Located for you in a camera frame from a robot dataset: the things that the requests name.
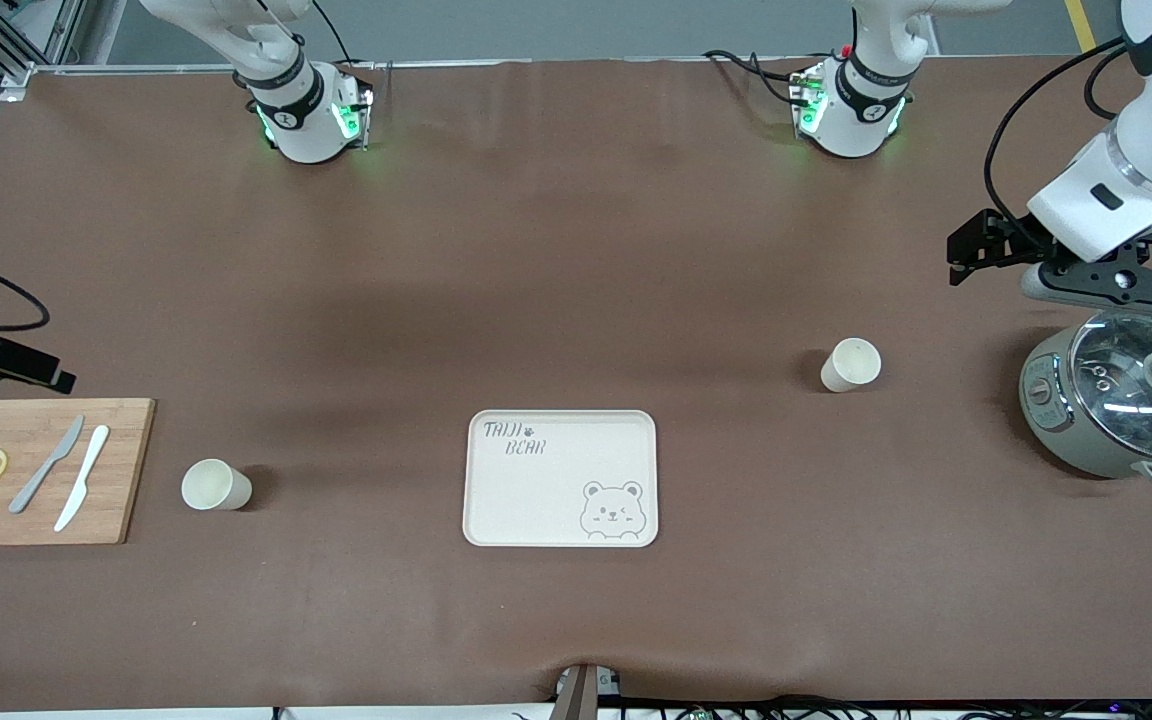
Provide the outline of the white plastic cup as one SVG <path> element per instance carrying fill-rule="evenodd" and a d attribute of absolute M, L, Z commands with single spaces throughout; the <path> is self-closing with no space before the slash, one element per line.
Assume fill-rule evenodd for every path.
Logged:
<path fill-rule="evenodd" d="M 238 510 L 251 500 L 253 486 L 247 473 L 219 458 L 197 461 L 180 482 L 180 497 L 198 511 Z"/>
<path fill-rule="evenodd" d="M 881 374 L 882 356 L 863 338 L 838 342 L 820 367 L 820 382 L 829 392 L 846 393 L 873 382 Z"/>

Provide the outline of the grey plastic knife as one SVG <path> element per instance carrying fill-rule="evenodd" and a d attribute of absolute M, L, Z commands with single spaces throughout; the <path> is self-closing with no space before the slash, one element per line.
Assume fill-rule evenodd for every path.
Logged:
<path fill-rule="evenodd" d="M 54 469 L 61 460 L 67 457 L 69 452 L 73 450 L 73 447 L 76 446 L 83 427 L 84 415 L 78 415 L 70 424 L 67 433 L 61 437 L 54 450 L 52 450 L 50 456 L 41 462 L 41 467 L 36 470 L 36 473 L 29 478 L 26 484 L 20 488 L 17 495 L 13 498 L 8 506 L 8 511 L 10 511 L 10 514 L 22 514 L 22 511 L 26 510 L 26 507 L 32 502 L 33 497 L 36 497 L 38 488 L 41 488 L 41 483 L 46 480 L 50 471 Z"/>

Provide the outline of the glass pot lid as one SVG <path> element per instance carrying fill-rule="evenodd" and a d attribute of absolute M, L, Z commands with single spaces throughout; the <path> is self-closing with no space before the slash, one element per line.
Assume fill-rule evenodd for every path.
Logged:
<path fill-rule="evenodd" d="M 1152 316 L 1097 314 L 1071 350 L 1076 396 L 1098 427 L 1152 455 Z"/>

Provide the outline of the white plastic knife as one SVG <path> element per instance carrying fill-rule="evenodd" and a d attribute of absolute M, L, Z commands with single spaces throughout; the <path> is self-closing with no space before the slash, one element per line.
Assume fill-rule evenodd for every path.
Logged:
<path fill-rule="evenodd" d="M 84 500 L 86 500 L 88 492 L 90 492 L 88 479 L 90 479 L 96 462 L 99 460 L 106 442 L 108 442 L 109 432 L 111 429 L 108 425 L 99 425 L 99 427 L 93 429 L 90 442 L 88 442 L 86 450 L 84 450 L 76 480 L 74 480 L 70 488 L 70 495 L 67 498 L 67 502 L 65 502 L 65 507 L 61 509 L 54 526 L 52 526 L 55 533 L 63 532 L 67 529 L 71 520 L 76 518 L 77 511 L 81 510 Z"/>

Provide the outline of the bamboo cutting board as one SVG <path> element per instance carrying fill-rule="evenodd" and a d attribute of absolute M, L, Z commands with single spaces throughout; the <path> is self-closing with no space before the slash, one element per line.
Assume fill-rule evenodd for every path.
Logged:
<path fill-rule="evenodd" d="M 124 541 L 141 483 L 147 437 L 154 424 L 152 397 L 9 397 L 0 400 L 0 448 L 9 464 L 0 477 L 0 546 L 118 544 Z M 22 514 L 8 506 L 67 433 L 76 416 L 84 427 L 69 455 L 47 473 Z M 86 500 L 63 530 L 52 530 L 70 495 L 93 429 L 111 429 L 88 479 Z"/>

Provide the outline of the grey electric cooking pot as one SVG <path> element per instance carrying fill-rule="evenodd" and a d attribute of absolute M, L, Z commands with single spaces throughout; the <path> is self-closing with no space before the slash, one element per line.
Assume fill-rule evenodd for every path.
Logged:
<path fill-rule="evenodd" d="M 1076 396 L 1073 343 L 1087 323 L 1053 334 L 1029 353 L 1018 377 L 1021 414 L 1030 432 L 1064 464 L 1102 479 L 1139 475 L 1152 482 L 1152 455 L 1126 447 L 1102 432 Z"/>

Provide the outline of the brown table cover mat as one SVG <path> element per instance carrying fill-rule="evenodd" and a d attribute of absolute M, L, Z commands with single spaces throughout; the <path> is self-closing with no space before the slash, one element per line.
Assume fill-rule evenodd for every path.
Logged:
<path fill-rule="evenodd" d="M 156 397 L 126 543 L 0 548 L 0 712 L 628 694 L 1152 698 L 1152 484 L 1070 473 L 1016 374 L 1074 306 L 947 282 L 998 119 L 1052 56 L 934 59 L 890 145 L 795 141 L 704 61 L 376 74 L 298 167 L 223 74 L 0 106 L 0 273 L 86 397 Z M 846 393 L 846 338 L 882 356 Z M 479 547 L 468 424 L 655 420 L 645 548 Z M 251 479 L 198 511 L 185 471 Z"/>

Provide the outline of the white tray with bear print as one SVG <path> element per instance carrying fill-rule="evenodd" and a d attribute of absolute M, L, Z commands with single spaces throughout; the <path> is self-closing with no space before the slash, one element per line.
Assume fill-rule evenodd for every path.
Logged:
<path fill-rule="evenodd" d="M 645 548 L 657 424 L 637 409 L 490 409 L 468 424 L 462 532 L 479 547 Z"/>

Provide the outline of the aluminium frame structure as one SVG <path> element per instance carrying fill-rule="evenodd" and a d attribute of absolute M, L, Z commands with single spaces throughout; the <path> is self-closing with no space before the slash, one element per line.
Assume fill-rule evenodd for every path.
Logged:
<path fill-rule="evenodd" d="M 0 85 L 38 67 L 73 63 L 79 35 L 100 0 L 0 0 Z"/>

